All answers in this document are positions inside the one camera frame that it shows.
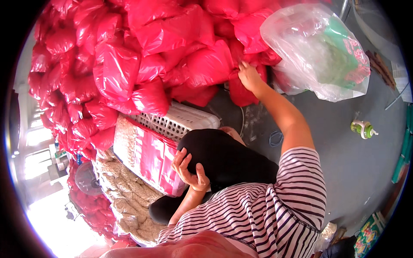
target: striped shirt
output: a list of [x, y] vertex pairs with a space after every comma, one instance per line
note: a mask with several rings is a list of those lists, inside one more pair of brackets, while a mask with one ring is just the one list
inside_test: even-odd
[[281, 156], [279, 167], [277, 183], [242, 183], [215, 193], [163, 229], [158, 243], [213, 230], [259, 258], [309, 257], [325, 214], [320, 158], [314, 149], [297, 147]]

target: window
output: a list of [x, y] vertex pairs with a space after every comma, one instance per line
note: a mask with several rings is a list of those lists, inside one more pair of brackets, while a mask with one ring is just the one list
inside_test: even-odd
[[35, 146], [41, 142], [50, 140], [52, 132], [47, 128], [37, 129], [27, 133], [27, 145]]
[[24, 178], [28, 180], [48, 172], [47, 167], [51, 164], [49, 149], [41, 150], [26, 157], [24, 160]]

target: white plastic crate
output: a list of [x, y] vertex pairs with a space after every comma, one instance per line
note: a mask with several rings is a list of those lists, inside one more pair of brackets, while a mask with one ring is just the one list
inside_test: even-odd
[[169, 107], [168, 113], [164, 117], [146, 113], [130, 115], [130, 117], [141, 125], [176, 142], [179, 142], [191, 130], [218, 129], [220, 125], [218, 117], [177, 102], [172, 102], [172, 106]]

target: stack of bags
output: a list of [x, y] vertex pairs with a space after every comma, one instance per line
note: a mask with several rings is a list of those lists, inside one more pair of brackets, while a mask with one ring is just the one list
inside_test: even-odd
[[119, 236], [113, 233], [116, 218], [110, 208], [110, 201], [104, 194], [87, 195], [83, 193], [75, 183], [75, 174], [78, 165], [73, 160], [69, 163], [69, 196], [72, 202], [75, 203], [78, 212], [83, 217], [84, 221], [92, 228], [93, 231], [104, 235], [107, 239], [122, 240], [126, 243], [133, 244], [133, 240], [127, 235]]

